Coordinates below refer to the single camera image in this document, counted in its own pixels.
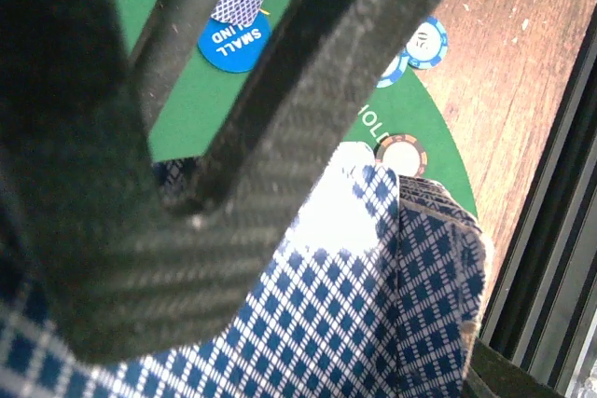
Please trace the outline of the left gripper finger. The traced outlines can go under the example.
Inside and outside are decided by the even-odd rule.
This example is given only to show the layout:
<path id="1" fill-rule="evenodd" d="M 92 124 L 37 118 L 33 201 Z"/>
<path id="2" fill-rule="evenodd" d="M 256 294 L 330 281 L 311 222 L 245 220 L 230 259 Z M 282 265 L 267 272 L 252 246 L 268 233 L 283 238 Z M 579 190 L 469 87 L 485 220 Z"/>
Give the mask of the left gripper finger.
<path id="1" fill-rule="evenodd" d="M 481 340 L 475 341 L 461 391 L 466 398 L 561 398 Z"/>

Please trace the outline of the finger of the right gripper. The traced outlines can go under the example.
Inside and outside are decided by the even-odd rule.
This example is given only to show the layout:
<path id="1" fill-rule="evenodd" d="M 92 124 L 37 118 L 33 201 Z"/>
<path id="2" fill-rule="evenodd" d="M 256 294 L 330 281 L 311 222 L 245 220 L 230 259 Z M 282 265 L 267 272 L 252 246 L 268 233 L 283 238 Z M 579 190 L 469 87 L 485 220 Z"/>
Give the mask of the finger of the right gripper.
<path id="1" fill-rule="evenodd" d="M 387 63 L 441 0 L 290 0 L 183 186 L 151 168 L 117 0 L 1 0 L 1 230 L 71 350 L 223 330 Z"/>
<path id="2" fill-rule="evenodd" d="M 156 0 L 130 57 L 132 87 L 151 130 L 219 0 Z"/>

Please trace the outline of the blue small blind button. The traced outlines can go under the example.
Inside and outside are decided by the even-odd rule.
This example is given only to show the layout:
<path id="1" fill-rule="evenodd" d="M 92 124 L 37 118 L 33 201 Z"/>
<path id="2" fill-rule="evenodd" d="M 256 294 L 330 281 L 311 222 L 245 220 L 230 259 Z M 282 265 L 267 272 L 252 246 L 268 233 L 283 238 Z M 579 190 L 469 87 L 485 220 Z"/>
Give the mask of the blue small blind button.
<path id="1" fill-rule="evenodd" d="M 268 16 L 259 11 L 249 25 L 234 25 L 210 19 L 197 47 L 209 63 L 223 72 L 250 72 L 271 36 Z"/>

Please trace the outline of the blue playing card deck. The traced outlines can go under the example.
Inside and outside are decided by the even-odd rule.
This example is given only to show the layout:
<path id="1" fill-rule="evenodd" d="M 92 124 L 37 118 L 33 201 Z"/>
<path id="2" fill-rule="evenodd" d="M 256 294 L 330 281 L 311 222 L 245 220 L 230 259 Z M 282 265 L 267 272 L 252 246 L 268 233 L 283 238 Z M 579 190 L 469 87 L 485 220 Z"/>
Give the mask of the blue playing card deck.
<path id="1" fill-rule="evenodd" d="M 493 243 L 435 181 L 340 144 L 238 313 L 217 336 L 79 363 L 39 286 L 1 260 L 5 397 L 456 397 Z"/>

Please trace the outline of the red poker chip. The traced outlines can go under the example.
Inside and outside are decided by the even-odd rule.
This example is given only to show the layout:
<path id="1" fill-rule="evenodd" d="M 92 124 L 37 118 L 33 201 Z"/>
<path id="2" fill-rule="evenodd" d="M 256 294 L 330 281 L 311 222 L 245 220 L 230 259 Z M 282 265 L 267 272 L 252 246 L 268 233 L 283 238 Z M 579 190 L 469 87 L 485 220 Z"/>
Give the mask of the red poker chip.
<path id="1" fill-rule="evenodd" d="M 405 133 L 388 135 L 381 140 L 375 158 L 400 175 L 422 177 L 428 165 L 428 156 L 419 140 Z"/>

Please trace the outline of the single teal poker chip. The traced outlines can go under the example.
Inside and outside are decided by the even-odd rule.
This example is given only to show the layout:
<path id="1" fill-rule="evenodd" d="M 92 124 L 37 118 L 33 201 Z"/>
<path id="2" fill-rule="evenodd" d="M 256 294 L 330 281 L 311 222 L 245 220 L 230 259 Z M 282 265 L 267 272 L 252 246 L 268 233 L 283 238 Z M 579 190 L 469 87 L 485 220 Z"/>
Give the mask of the single teal poker chip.
<path id="1" fill-rule="evenodd" d="M 437 18 L 430 16 L 418 27 L 405 50 L 411 67 L 428 70 L 445 59 L 448 48 L 449 40 L 445 27 Z"/>

